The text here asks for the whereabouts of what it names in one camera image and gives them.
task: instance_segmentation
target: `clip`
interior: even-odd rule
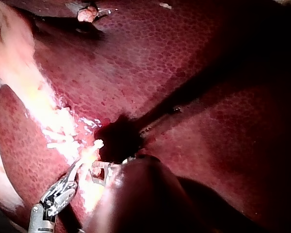
[[[100,172],[100,175],[94,175],[94,172],[92,172],[92,181],[94,183],[100,184],[102,186],[106,186],[109,184],[111,177],[113,176],[113,172],[118,169],[123,164],[126,164],[132,160],[135,160],[134,157],[129,157],[125,159],[121,164],[114,164],[109,162],[103,162],[103,161],[94,161],[92,168],[100,168],[103,169],[103,172]]]

